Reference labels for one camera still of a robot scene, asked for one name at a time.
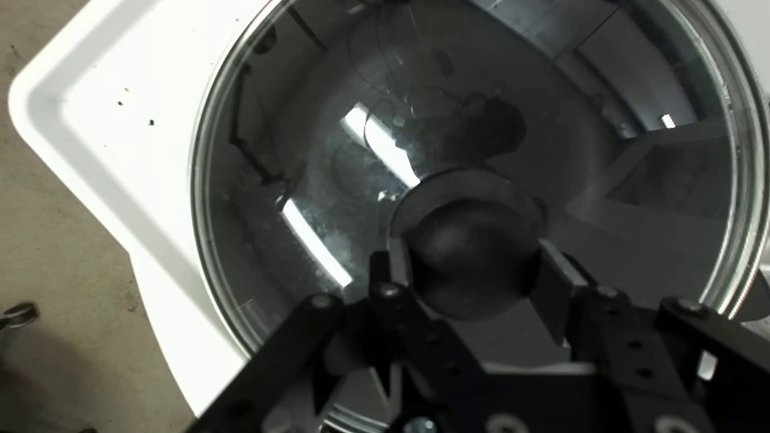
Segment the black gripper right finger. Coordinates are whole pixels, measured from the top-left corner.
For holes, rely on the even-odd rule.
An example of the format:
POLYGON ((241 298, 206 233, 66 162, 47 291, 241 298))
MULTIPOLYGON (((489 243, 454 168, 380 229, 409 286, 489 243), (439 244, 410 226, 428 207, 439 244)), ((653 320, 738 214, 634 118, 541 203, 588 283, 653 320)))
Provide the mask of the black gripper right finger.
POLYGON ((588 366, 569 390, 576 433, 770 433, 759 334, 689 298, 634 306, 547 241, 537 265, 537 315, 588 366))

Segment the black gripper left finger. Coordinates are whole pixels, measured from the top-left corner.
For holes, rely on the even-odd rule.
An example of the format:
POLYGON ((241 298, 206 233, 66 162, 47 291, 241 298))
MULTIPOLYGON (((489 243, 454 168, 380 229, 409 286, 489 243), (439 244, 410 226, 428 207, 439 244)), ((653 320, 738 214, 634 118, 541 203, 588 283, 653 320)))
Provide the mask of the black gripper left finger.
POLYGON ((309 293, 295 303, 184 433, 272 433, 280 415, 289 431, 316 433, 349 375, 374 370, 391 390, 403 287, 390 269, 390 256, 374 253, 366 298, 309 293))

